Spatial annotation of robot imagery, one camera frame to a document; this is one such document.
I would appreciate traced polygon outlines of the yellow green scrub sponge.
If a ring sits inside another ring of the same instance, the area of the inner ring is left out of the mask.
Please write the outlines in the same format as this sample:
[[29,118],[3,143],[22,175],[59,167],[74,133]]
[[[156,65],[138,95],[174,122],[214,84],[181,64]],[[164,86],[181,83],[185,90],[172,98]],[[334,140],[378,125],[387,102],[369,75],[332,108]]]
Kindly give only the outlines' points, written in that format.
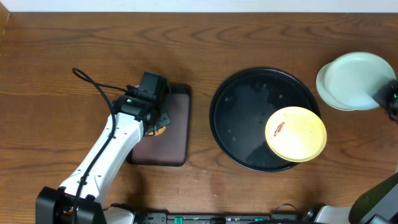
[[163,127],[161,127],[160,129],[157,129],[157,130],[155,130],[155,131],[153,131],[153,132],[150,132],[150,133],[148,134],[148,136],[158,136],[158,135],[162,134],[166,129],[167,129],[167,127],[166,127],[166,126],[163,126]]

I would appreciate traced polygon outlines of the light blue plate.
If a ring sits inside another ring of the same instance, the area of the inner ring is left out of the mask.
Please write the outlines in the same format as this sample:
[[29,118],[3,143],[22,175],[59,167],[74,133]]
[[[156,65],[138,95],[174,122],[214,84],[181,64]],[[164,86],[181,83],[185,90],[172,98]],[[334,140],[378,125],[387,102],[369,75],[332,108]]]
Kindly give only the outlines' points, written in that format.
[[363,111],[380,107],[373,96],[396,79],[394,70],[383,58],[367,52],[351,52],[330,62],[324,86],[339,103]]
[[317,74],[316,77],[316,88],[317,92],[320,95],[321,99],[329,106],[331,106],[334,109],[341,110],[341,111],[354,111],[354,109],[349,108],[346,105],[343,105],[336,101],[326,90],[324,86],[324,77],[326,74],[326,71],[328,67],[330,66],[330,63],[324,65],[320,71]]

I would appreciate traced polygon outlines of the yellow plate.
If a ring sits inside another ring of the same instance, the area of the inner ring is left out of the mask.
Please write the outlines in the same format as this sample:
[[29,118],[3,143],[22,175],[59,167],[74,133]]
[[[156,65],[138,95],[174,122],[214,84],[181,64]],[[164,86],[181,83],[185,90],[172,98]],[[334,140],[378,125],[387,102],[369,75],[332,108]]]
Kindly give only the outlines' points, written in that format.
[[327,132],[323,121],[312,111],[289,106],[268,119],[265,138],[270,149],[290,162],[306,162],[324,150]]

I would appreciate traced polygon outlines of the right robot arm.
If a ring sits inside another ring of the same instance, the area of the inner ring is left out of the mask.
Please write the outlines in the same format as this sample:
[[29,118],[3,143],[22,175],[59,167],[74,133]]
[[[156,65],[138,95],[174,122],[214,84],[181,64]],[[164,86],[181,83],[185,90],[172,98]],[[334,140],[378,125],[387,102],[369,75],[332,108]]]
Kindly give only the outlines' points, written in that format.
[[[397,80],[389,81],[373,98],[396,123]],[[397,174],[362,194],[352,207],[320,205],[309,210],[303,220],[309,223],[397,223]]]

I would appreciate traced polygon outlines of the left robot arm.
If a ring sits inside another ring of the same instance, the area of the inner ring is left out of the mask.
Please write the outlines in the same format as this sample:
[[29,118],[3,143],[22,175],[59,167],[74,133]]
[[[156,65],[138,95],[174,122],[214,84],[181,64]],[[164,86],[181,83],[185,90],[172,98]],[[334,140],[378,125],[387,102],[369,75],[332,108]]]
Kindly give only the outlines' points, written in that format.
[[127,155],[160,126],[167,90],[133,88],[110,102],[103,132],[77,169],[57,189],[44,187],[35,201],[36,223],[134,223],[124,205],[104,201]]

